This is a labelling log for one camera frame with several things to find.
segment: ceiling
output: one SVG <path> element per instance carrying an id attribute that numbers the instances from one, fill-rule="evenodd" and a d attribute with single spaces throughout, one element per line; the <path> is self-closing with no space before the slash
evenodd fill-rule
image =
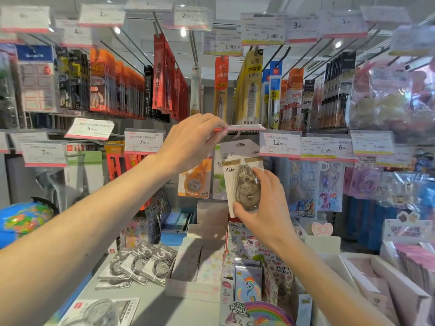
<path id="1" fill-rule="evenodd" d="M 113 3 L 125 4 L 127 0 L 110 0 Z M 13 4 L 29 4 L 29 5 L 49 5 L 57 11 L 57 13 L 66 14 L 68 16 L 78 17 L 81 3 L 106 3 L 107 0 L 0 0 L 2 5 Z M 330 9 L 357 9 L 360 5 L 400 5 L 405 6 L 411 18 L 414 22 L 421 22 L 428 16 L 431 16 L 435 12 L 435 2 L 433 0 L 175 0 L 177 4 L 206 6 L 215 12 L 214 23 L 226 24 L 226 25 L 240 25 L 240 13 L 241 12 L 287 12 L 304 14 L 309 12 L 316 12 L 319 10 Z M 379 47 L 385 43 L 385 40 L 391 35 L 391 30 L 395 27 L 380 26 L 381 32 L 378 36 L 373 38 L 370 43 L 367 43 L 359 54 L 367 54 L 367 50 L 372 52 L 379 51 Z M 133 41 L 142 48 L 147 56 L 153 61 L 153 17 L 150 13 L 128 13 L 127 19 L 124 23 L 123 30 L 133 39 Z M 130 61 L 133 65 L 141 69 L 143 65 L 127 51 L 121 43 L 113 38 L 113 34 L 110 29 L 99 29 L 99 37 L 105 43 L 110 45 L 121 56 Z M 171 49 L 175 54 L 178 65 L 180 66 L 184 76 L 191 76 L 191 68 L 193 65 L 192 49 L 189 42 L 189 36 L 182 37 L 178 30 L 165 30 L 166 37 L 169 41 Z M 134 53 L 140 57 L 146 64 L 144 56 L 133 46 L 133 44 L 127 39 L 127 37 L 121 33 L 118 37 L 134 51 Z M 195 32 L 195 38 L 197 43 L 197 50 L 199 54 L 199 62 L 201 64 L 203 78 L 214 79 L 215 77 L 215 57 L 202 54 L 202 33 Z M 349 49 L 355 50 L 358 46 L 362 45 L 367 38 L 361 38 Z M 29 43 L 35 43 L 32 38 L 26 39 Z M 342 46 L 351 42 L 352 39 L 345 39 Z M 323 40 L 314 48 L 306 57 L 308 60 L 312 55 L 317 53 L 328 40 Z M 307 69 L 314 65 L 315 62 L 320 62 L 328 59 L 331 55 L 334 55 L 336 49 L 332 43 L 328 48 L 323 50 L 318 57 L 310 62 L 305 68 Z M 307 50 L 313 45 L 311 44 L 292 44 L 291 50 L 288 56 L 283 60 L 283 69 L 288 70 Z M 276 59 L 279 59 L 284 55 L 289 46 L 284 46 L 280 52 L 276 55 Z M 277 46 L 269 46 L 264 49 L 264 64 L 274 54 Z M 230 57 L 230 79 L 236 79 L 238 72 L 240 71 L 242 63 L 239 62 L 238 57 Z"/>

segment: left hand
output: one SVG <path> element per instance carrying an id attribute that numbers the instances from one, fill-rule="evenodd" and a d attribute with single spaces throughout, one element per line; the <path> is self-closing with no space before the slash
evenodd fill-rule
<path id="1" fill-rule="evenodd" d="M 192 169 L 206 159 L 228 132 L 227 123 L 211 113 L 195 114 L 173 125 L 157 153 L 175 174 Z"/>

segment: hand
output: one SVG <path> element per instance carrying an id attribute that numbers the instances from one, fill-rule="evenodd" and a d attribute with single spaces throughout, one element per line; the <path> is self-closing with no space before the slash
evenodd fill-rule
<path id="1" fill-rule="evenodd" d="M 277 255 L 288 250 L 292 240 L 299 240 L 291 223 L 284 188 L 272 172 L 254 168 L 261 184 L 260 205 L 257 212 L 248 213 L 238 202 L 233 203 L 234 215 L 252 231 L 263 245 Z"/>
<path id="2" fill-rule="evenodd" d="M 211 113 L 195 114 L 173 125 L 157 155 L 171 167 L 174 174 L 186 172 L 206 159 L 220 140 L 228 133 L 214 132 L 227 123 Z"/>

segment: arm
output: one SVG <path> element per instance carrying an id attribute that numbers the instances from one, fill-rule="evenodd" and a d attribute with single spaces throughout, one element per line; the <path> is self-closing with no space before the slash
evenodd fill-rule
<path id="1" fill-rule="evenodd" d="M 299 240 L 278 177 L 268 170 L 254 171 L 261 182 L 259 209 L 250 214 L 235 202 L 234 214 L 291 269 L 331 325 L 393 326 L 387 317 Z"/>
<path id="2" fill-rule="evenodd" d="M 225 136 L 226 123 L 194 115 L 172 127 L 159 153 L 0 250 L 0 320 L 42 325 L 65 302 L 139 208 Z"/>

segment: forearm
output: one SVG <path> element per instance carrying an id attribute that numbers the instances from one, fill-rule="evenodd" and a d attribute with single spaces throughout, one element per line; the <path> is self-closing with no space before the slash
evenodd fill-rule
<path id="1" fill-rule="evenodd" d="M 332 326 L 394 326 L 298 238 L 280 247 L 276 250 L 278 255 L 301 281 Z"/>
<path id="2" fill-rule="evenodd" d="M 5 325 L 43 324 L 92 270 L 122 227 L 170 177 L 171 170 L 159 155 L 147 156 L 115 181 L 1 250 L 0 320 Z M 21 313 L 21 307 L 27 313 Z"/>

